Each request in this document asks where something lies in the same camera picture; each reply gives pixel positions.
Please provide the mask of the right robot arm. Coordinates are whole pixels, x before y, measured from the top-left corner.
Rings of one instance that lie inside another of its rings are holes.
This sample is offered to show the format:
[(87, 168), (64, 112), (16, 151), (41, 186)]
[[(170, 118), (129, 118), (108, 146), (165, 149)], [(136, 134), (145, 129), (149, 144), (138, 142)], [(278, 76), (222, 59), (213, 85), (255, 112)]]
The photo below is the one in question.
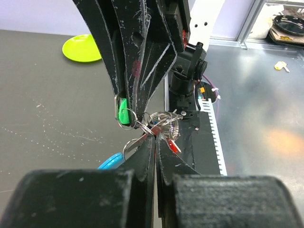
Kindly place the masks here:
[(115, 95), (115, 118), (138, 128), (159, 83), (190, 96), (207, 68), (187, 0), (76, 0), (102, 55)]

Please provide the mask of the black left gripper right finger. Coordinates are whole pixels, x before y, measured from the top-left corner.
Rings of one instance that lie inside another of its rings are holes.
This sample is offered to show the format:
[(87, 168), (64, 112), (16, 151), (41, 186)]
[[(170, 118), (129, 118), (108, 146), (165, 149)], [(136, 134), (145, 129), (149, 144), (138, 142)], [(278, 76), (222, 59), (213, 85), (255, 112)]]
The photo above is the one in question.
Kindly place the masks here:
[(287, 187), (270, 176), (201, 175), (156, 137), (158, 209), (165, 228), (301, 228)]

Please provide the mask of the blue handled metal keyring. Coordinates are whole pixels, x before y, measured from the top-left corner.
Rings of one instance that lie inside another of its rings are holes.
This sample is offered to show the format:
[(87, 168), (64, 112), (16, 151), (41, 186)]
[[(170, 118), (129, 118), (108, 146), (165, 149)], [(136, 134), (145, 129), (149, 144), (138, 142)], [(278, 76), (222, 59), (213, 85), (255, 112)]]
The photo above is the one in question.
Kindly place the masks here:
[(123, 150), (118, 152), (107, 160), (105, 160), (99, 167), (99, 170), (115, 169), (126, 161), (126, 155), (132, 151), (136, 151), (142, 145), (147, 136), (156, 136), (159, 133), (163, 133), (165, 139), (168, 138), (176, 141), (179, 136), (179, 121), (183, 119), (181, 114), (177, 114), (177, 111), (173, 112), (163, 111), (148, 114), (147, 120), (145, 120), (146, 127), (149, 128), (148, 132), (144, 132), (138, 139), (132, 139), (125, 144)]

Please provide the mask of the green key tag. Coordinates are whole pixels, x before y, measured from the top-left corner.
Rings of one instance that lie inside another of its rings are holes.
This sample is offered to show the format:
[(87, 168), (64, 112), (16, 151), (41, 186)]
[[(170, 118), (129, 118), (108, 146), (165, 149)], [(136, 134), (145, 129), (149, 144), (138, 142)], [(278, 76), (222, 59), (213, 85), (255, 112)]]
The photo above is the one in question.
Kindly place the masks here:
[(123, 125), (130, 124), (127, 99), (123, 98), (118, 109), (118, 121)]

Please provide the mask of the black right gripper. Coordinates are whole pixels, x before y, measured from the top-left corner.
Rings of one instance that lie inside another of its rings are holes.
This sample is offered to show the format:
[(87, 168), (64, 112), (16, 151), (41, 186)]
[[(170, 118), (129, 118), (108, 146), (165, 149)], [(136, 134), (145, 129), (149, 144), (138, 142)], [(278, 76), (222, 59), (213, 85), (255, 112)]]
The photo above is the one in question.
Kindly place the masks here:
[(118, 120), (127, 99), (138, 128), (157, 86), (190, 38), (187, 0), (75, 0), (108, 72)]

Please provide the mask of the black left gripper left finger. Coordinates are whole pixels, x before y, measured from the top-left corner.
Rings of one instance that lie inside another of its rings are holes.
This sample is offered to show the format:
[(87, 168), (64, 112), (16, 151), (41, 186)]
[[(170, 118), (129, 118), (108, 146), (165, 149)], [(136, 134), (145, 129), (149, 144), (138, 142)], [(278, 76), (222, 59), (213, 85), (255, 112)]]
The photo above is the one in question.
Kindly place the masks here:
[(155, 138), (106, 170), (36, 170), (18, 183), (3, 228), (151, 228)]

